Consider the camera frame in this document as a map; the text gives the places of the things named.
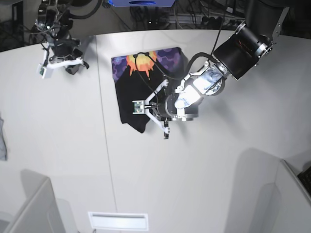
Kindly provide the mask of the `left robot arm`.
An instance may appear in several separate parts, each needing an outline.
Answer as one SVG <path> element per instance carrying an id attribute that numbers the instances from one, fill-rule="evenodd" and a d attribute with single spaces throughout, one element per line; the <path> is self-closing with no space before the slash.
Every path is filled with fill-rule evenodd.
<path id="1" fill-rule="evenodd" d="M 239 80 L 272 50 L 282 22 L 294 0 L 250 0 L 244 21 L 212 54 L 197 53 L 177 78 L 161 84 L 165 93 L 157 111 L 168 139 L 169 121 L 188 121 L 198 117 L 198 106 L 206 96 L 222 92 L 227 77 Z"/>

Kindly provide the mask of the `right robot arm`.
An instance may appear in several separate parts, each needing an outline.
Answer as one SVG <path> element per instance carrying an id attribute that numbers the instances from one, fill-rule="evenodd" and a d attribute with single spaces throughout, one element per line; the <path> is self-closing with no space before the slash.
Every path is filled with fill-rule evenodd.
<path id="1" fill-rule="evenodd" d="M 43 79 L 51 77 L 58 68 L 64 68 L 71 75 L 77 73 L 80 67 L 89 68 L 83 51 L 87 44 L 73 38 L 70 30 L 75 19 L 84 20 L 93 16 L 102 1 L 97 1 L 93 10 L 86 15 L 74 15 L 69 10 L 71 6 L 83 7 L 89 3 L 89 0 L 43 0 L 39 5 L 35 21 L 37 31 L 31 34 L 41 35 L 46 41 L 43 62 L 37 69 Z"/>

